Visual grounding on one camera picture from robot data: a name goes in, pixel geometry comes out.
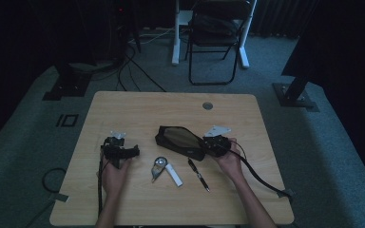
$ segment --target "white eraser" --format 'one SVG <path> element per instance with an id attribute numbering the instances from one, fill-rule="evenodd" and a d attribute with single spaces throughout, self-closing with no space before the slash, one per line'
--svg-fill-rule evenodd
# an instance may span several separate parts
<path id="1" fill-rule="evenodd" d="M 165 169 L 167 170 L 168 174 L 170 174 L 171 178 L 173 178 L 173 181 L 176 182 L 177 187 L 180 187 L 183 185 L 182 180 L 180 179 L 179 175 L 177 175 L 176 171 L 173 168 L 173 165 L 170 163 L 165 166 Z"/>

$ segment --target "wooden table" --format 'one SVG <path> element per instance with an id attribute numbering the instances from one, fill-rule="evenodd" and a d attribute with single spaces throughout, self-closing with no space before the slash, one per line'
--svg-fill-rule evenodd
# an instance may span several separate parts
<path id="1" fill-rule="evenodd" d="M 211 103 L 213 108 L 206 110 L 203 103 Z M 125 148 L 137 144 L 141 149 L 128 172 L 117 225 L 246 224 L 234 185 L 216 162 L 208 155 L 203 161 L 194 161 L 209 185 L 209 193 L 188 165 L 187 157 L 156 144 L 160 125 L 184 126 L 200 137 L 213 125 L 230 127 L 232 131 L 224 136 L 237 138 L 258 174 L 284 189 L 253 95 L 101 91 L 94 96 L 60 190 L 69 199 L 55 202 L 51 224 L 95 223 L 100 145 L 111 130 L 126 132 Z M 151 182 L 150 170 L 160 156 L 173 164 L 182 179 L 181 187 L 166 171 Z M 291 223 L 294 216 L 288 199 L 279 198 L 260 184 L 245 165 L 243 172 L 275 223 Z"/>

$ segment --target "person's right hand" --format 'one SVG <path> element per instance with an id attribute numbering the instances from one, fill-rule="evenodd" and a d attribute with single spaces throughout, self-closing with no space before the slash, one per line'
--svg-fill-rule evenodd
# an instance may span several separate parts
<path id="1" fill-rule="evenodd" d="M 243 181 L 245 178 L 241 170 L 240 157 L 233 154 L 240 154 L 240 151 L 237 149 L 237 140 L 235 138 L 229 138 L 229 141 L 231 141 L 231 151 L 227 151 L 225 155 L 214 158 L 214 160 L 221 167 L 221 171 L 223 171 L 223 173 L 227 175 L 227 177 L 229 177 L 232 181 Z"/>

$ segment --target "hand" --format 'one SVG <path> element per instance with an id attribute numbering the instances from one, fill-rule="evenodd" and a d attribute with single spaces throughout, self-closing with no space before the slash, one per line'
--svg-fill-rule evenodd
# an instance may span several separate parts
<path id="1" fill-rule="evenodd" d="M 121 169 L 117 169 L 103 156 L 104 170 L 102 172 L 102 186 L 106 191 L 106 198 L 108 200 L 115 200 L 118 198 L 126 179 L 126 173 L 131 164 L 132 159 L 125 160 Z"/>
<path id="2" fill-rule="evenodd" d="M 225 155 L 214 158 L 214 160 L 221 167 L 221 171 L 223 171 L 223 173 L 227 175 L 227 177 L 229 177 L 232 181 L 243 181 L 245 178 L 241 170 L 240 157 L 233 154 L 240 154 L 240 151 L 237 149 L 237 140 L 235 138 L 229 138 L 229 141 L 231 141 L 231 151 L 227 151 Z"/>

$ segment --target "forearm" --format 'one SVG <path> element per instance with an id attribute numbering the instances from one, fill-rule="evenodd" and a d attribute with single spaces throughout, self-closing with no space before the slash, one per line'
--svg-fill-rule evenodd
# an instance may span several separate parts
<path id="1" fill-rule="evenodd" d="M 96 222 L 96 228 L 114 227 L 117 199 L 106 199 L 105 206 Z"/>
<path id="2" fill-rule="evenodd" d="M 233 180 L 252 227 L 277 227 L 244 178 Z"/>

